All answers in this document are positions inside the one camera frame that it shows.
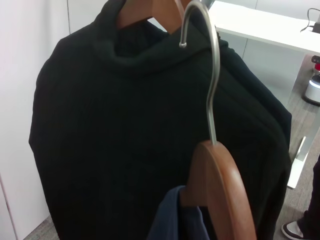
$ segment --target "metal hanger hook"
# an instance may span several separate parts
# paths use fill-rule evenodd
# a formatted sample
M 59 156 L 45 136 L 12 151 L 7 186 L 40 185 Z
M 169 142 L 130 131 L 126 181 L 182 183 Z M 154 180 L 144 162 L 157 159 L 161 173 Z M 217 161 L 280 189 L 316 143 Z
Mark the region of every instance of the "metal hanger hook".
M 209 92 L 206 99 L 206 114 L 208 119 L 209 125 L 209 133 L 210 139 L 213 145 L 217 143 L 217 136 L 216 136 L 216 129 L 215 129 L 215 121 L 214 121 L 214 110 L 213 110 L 213 101 L 214 95 L 217 88 L 219 74 L 220 74 L 220 50 L 219 50 L 219 41 L 216 32 L 216 27 L 212 24 L 212 19 L 210 20 L 208 8 L 200 1 L 192 0 L 186 6 L 184 11 L 184 17 L 182 21 L 181 27 L 181 39 L 179 46 L 180 48 L 185 48 L 187 46 L 187 32 L 188 32 L 188 25 L 189 25 L 189 18 L 191 16 L 191 12 L 194 9 L 199 9 L 206 26 L 209 31 L 210 42 L 211 42 L 211 49 L 212 49 L 212 77 L 209 87 Z

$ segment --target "turtleneck collar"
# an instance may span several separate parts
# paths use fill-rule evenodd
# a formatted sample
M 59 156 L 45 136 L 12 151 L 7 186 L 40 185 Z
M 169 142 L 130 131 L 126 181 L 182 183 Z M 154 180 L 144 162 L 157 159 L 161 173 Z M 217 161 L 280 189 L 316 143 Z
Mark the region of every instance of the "turtleneck collar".
M 192 21 L 184 49 L 179 47 L 181 28 L 169 35 L 145 20 L 117 29 L 117 15 L 125 2 L 109 0 L 93 23 L 97 27 L 94 51 L 108 71 L 134 78 L 162 71 L 211 48 L 206 32 L 200 32 Z

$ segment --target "desk leg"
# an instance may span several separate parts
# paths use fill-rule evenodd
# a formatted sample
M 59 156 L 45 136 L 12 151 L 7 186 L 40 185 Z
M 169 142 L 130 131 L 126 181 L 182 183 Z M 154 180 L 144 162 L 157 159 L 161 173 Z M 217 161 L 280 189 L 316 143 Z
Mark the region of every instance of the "desk leg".
M 301 145 L 298 149 L 298 152 L 294 158 L 290 178 L 288 181 L 288 187 L 291 189 L 296 188 L 297 183 L 299 181 L 302 169 L 304 168 L 309 150 L 311 148 L 312 143 L 316 137 L 316 134 L 320 128 L 320 109 L 318 110 L 315 119 L 311 125 L 309 133 L 307 136 L 304 136 L 301 142 Z

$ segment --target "person's leg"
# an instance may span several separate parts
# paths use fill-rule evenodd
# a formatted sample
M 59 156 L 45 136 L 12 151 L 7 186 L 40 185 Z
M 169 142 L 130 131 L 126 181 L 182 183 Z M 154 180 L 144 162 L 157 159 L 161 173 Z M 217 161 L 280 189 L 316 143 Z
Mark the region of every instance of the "person's leg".
M 309 209 L 297 223 L 306 236 L 320 239 L 320 156 L 313 168 L 313 190 Z
M 292 240 L 320 240 L 320 156 L 313 168 L 311 202 L 303 218 L 282 226 L 282 232 Z

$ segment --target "black turtleneck sweater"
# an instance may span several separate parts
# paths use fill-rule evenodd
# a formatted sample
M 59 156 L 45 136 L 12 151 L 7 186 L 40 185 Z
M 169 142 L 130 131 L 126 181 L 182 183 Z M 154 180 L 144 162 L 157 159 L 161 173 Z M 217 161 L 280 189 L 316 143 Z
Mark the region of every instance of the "black turtleneck sweater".
M 117 30 L 123 4 L 109 0 L 92 24 L 62 39 L 36 83 L 29 142 L 61 240 L 146 239 L 158 204 L 186 183 L 196 144 L 209 139 L 212 57 L 201 24 L 189 25 L 180 49 L 180 29 L 168 35 L 143 21 Z M 288 145 L 247 87 L 222 64 L 216 134 L 241 173 L 258 239 L 270 240 Z

